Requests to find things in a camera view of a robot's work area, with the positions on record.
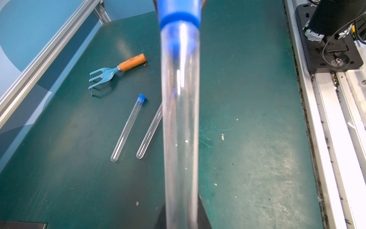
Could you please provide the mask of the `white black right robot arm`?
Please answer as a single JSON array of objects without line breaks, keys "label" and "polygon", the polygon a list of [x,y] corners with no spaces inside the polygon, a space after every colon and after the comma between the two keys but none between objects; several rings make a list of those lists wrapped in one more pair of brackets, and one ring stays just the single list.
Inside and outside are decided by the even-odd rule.
[{"label": "white black right robot arm", "polygon": [[304,26],[304,34],[308,40],[314,42],[321,42],[330,36],[337,40],[343,39],[349,34],[352,22],[365,11],[364,0],[321,0]]}]

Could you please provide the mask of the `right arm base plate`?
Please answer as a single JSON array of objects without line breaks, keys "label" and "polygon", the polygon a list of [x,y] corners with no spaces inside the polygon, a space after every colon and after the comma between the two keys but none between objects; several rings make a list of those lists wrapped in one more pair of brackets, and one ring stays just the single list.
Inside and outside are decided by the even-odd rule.
[{"label": "right arm base plate", "polygon": [[321,42],[310,41],[304,34],[304,26],[314,14],[316,6],[298,5],[295,10],[296,22],[310,73],[345,72],[362,67],[363,60],[353,40],[351,30],[343,39],[333,36]]}]

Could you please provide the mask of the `blue stopper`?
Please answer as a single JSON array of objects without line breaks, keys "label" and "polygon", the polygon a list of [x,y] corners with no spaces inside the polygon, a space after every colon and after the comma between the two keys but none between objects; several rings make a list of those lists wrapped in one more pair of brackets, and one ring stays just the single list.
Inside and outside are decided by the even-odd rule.
[{"label": "blue stopper", "polygon": [[190,57],[199,46],[203,1],[154,1],[163,51],[174,60]]},{"label": "blue stopper", "polygon": [[144,94],[139,94],[137,103],[142,105],[144,103],[145,99],[146,99],[146,96]]}]

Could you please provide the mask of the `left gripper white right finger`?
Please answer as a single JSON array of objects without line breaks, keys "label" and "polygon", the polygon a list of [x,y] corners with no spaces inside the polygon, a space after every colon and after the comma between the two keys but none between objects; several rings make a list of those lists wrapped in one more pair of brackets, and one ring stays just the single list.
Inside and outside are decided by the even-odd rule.
[{"label": "left gripper white right finger", "polygon": [[198,195],[198,204],[197,204],[197,225],[198,229],[212,229],[211,223],[205,211],[204,205],[202,203],[200,195]]}]

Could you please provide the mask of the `clear test tube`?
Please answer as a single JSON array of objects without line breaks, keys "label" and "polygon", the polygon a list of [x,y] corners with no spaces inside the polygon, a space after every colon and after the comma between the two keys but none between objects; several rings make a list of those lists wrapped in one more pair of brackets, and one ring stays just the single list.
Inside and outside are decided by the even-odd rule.
[{"label": "clear test tube", "polygon": [[127,122],[123,128],[123,131],[118,139],[118,142],[113,150],[113,153],[111,155],[111,161],[116,162],[122,152],[122,149],[126,143],[126,140],[129,136],[129,133],[132,129],[132,126],[141,110],[142,105],[138,104],[137,101],[132,109],[131,114],[129,115]]},{"label": "clear test tube", "polygon": [[166,226],[196,229],[199,47],[174,60],[161,45]]}]

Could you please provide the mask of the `clear test tube diagonal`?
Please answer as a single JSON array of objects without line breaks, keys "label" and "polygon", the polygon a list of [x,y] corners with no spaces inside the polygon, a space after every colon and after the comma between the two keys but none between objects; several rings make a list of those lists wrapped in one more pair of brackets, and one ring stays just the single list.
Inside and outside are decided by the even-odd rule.
[{"label": "clear test tube diagonal", "polygon": [[150,142],[151,142],[151,140],[152,140],[152,138],[153,138],[160,122],[161,122],[162,117],[163,117],[162,109],[163,109],[163,105],[160,104],[160,106],[159,106],[159,108],[158,108],[158,110],[157,110],[157,112],[156,112],[156,114],[155,114],[148,130],[147,130],[147,133],[146,133],[146,135],[145,135],[145,137],[144,137],[144,139],[143,139],[143,141],[142,141],[142,143],[141,143],[141,145],[140,145],[140,147],[139,147],[139,149],[136,153],[136,157],[138,159],[142,159],[144,157],[144,155],[145,155],[145,153],[146,153],[146,151],[149,147],[149,144],[150,144]]}]

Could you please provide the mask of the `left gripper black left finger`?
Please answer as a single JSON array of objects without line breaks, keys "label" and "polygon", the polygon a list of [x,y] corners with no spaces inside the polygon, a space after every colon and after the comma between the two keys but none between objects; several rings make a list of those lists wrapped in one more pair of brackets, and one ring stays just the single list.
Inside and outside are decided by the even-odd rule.
[{"label": "left gripper black left finger", "polygon": [[157,222],[154,226],[154,229],[167,229],[166,227],[166,203],[163,204],[162,209],[157,218]]}]

